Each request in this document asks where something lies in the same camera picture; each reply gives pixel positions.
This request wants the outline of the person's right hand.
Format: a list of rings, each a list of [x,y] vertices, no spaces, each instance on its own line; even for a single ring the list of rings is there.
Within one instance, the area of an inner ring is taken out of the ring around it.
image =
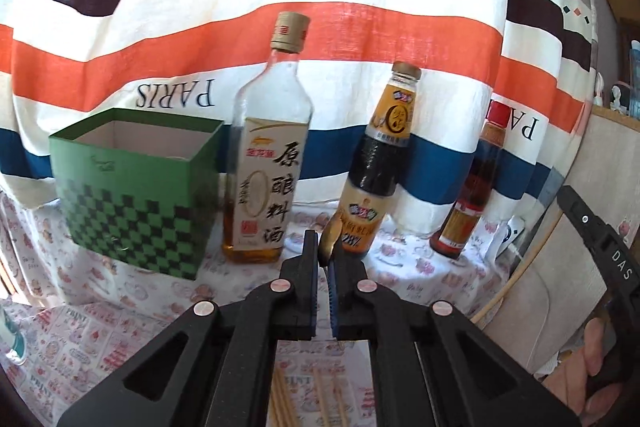
[[[587,393],[588,377],[596,376],[604,360],[605,321],[593,317],[585,326],[584,345],[562,362],[542,384],[569,407],[583,426],[596,425],[624,392],[623,383],[610,384],[593,395]]]

